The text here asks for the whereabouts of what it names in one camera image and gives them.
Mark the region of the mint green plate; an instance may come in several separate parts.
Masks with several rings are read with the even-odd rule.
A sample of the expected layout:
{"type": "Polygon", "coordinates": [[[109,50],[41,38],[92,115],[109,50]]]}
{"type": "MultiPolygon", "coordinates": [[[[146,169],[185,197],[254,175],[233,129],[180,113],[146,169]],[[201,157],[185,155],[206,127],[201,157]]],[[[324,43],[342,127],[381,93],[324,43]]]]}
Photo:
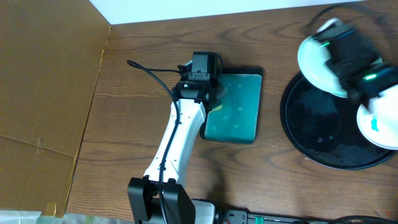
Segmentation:
{"type": "Polygon", "coordinates": [[[346,92],[341,88],[337,77],[328,69],[325,62],[330,54],[321,43],[315,40],[315,34],[332,25],[345,24],[338,18],[333,18],[324,23],[314,34],[307,37],[301,44],[297,53],[298,65],[304,77],[315,87],[332,95],[347,98],[346,92]]]}

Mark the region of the yellow green scrubbing sponge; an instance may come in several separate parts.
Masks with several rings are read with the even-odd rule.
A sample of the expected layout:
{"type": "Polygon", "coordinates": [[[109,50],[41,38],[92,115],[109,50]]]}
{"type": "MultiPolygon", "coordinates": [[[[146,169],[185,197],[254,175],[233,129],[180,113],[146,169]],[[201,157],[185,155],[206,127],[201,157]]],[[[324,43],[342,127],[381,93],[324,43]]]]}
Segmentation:
{"type": "Polygon", "coordinates": [[[222,109],[222,107],[223,107],[223,104],[214,105],[214,107],[212,108],[211,112],[219,111],[219,110],[222,109]]]}

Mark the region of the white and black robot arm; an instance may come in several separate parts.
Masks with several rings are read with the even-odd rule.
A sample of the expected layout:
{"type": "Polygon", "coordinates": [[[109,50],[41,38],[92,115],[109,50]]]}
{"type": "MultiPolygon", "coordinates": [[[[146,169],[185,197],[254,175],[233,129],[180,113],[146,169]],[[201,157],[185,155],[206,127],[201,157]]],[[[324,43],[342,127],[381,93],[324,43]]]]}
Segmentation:
{"type": "Polygon", "coordinates": [[[135,223],[222,223],[213,202],[191,199],[185,190],[193,145],[218,89],[216,80],[179,81],[167,91],[172,104],[161,144],[143,177],[133,177],[127,187],[135,223]]]}

